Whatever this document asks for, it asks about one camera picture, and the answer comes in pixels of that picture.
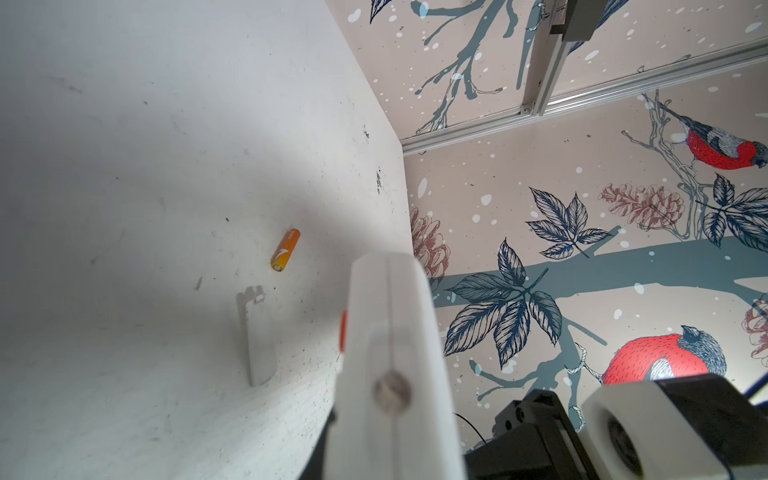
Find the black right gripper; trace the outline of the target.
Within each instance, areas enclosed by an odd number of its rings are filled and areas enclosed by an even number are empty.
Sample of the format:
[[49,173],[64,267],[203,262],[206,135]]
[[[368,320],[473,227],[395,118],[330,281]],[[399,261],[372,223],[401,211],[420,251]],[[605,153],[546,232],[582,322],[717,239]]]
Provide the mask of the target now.
[[492,437],[464,455],[470,479],[596,479],[557,394],[534,390],[496,417]]

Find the white remote control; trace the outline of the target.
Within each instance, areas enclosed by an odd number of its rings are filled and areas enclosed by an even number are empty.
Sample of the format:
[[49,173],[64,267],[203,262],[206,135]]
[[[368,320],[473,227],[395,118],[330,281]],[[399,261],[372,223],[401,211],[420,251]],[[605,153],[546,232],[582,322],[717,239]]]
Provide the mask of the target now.
[[432,293],[406,253],[351,268],[325,479],[467,476]]

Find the orange AA battery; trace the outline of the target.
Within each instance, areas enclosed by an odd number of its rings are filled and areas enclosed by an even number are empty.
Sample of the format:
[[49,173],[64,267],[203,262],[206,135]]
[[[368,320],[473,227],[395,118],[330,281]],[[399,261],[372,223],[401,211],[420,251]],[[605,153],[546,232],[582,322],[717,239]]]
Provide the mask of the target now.
[[282,272],[285,270],[300,237],[301,232],[296,228],[290,228],[286,232],[270,261],[270,266],[274,271]]

